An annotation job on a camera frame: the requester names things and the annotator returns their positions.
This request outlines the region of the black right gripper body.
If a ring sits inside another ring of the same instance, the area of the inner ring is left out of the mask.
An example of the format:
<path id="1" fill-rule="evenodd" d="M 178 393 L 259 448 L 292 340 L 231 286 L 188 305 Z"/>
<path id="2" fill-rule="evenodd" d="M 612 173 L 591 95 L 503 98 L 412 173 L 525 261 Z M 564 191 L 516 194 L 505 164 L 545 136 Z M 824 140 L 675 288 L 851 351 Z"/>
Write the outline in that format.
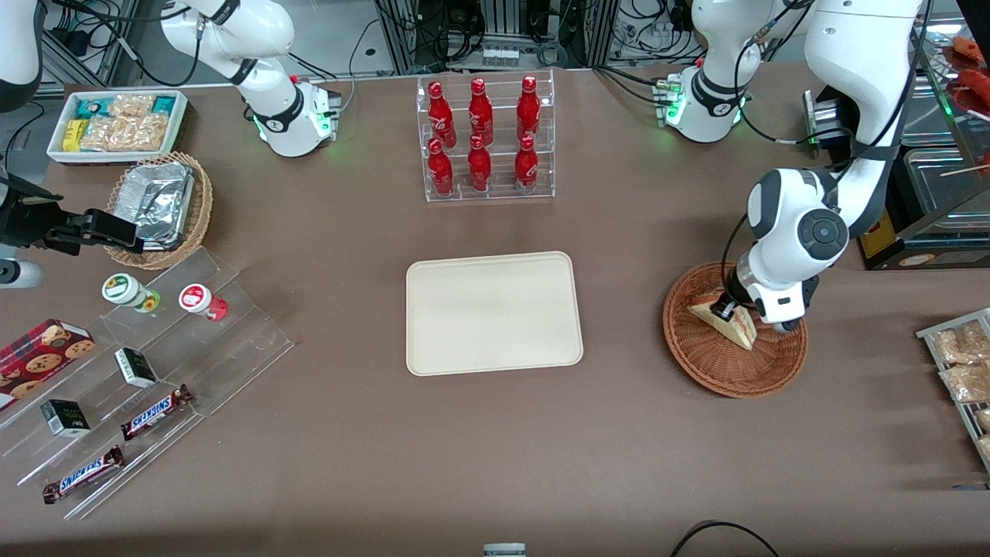
<path id="1" fill-rule="evenodd" d="M 77 256 L 84 243 L 78 215 L 61 209 L 64 196 L 24 180 L 3 180 L 1 242 L 17 249 L 37 247 Z"/>

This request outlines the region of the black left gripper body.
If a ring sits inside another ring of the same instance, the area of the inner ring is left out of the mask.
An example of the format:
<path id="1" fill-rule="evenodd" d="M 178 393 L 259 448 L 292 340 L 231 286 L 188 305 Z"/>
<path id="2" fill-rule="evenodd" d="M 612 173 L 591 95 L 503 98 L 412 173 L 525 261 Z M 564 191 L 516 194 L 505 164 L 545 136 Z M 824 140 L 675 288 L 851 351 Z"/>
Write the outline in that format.
<path id="1" fill-rule="evenodd" d="M 722 310 L 733 311 L 743 306 L 763 311 L 763 283 L 753 271 L 749 258 L 740 258 L 722 282 Z"/>

